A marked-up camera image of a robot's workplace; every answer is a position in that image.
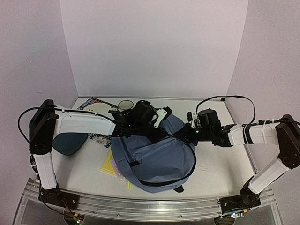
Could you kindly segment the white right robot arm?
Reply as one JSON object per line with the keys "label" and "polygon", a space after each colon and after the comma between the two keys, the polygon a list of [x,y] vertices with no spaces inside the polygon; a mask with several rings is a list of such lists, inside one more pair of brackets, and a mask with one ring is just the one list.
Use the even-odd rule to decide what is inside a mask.
{"label": "white right robot arm", "polygon": [[211,142],[222,148],[259,145],[274,150],[272,161],[248,179],[238,195],[219,199],[223,216],[260,206],[261,192],[287,171],[300,165],[300,123],[289,114],[277,120],[225,126],[212,109],[188,112],[187,115],[189,122],[175,135],[188,143]]}

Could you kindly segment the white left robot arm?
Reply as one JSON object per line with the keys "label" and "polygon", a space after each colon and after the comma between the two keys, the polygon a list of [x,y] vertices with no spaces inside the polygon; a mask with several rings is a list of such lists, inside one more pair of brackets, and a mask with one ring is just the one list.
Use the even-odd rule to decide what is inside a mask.
{"label": "white left robot arm", "polygon": [[80,150],[89,134],[109,137],[145,136],[150,141],[163,139],[167,132],[160,124],[172,111],[169,107],[155,108],[140,100],[132,109],[114,110],[102,103],[100,111],[76,110],[45,100],[36,108],[29,123],[29,151],[33,168],[41,183],[39,200],[75,209],[78,195],[60,190],[53,165],[52,151],[73,155]]}

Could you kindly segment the blue grey backpack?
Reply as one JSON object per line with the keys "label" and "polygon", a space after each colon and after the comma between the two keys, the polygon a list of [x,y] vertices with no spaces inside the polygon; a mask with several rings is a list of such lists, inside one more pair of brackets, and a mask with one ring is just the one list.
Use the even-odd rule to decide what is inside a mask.
{"label": "blue grey backpack", "polygon": [[120,173],[149,193],[184,192],[182,185],[196,166],[194,145],[175,137],[157,143],[144,136],[114,137],[111,149]]}

